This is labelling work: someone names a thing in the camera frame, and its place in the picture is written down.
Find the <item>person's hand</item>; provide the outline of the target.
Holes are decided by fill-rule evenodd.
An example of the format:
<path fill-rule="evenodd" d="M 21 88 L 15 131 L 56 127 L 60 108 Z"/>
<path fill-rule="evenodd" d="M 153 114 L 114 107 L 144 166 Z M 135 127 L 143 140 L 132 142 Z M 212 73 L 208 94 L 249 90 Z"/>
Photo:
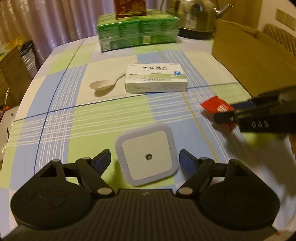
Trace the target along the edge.
<path fill-rule="evenodd" d="M 296 134 L 295 133 L 289 133 L 288 139 L 291 144 L 292 153 L 296 156 Z"/>

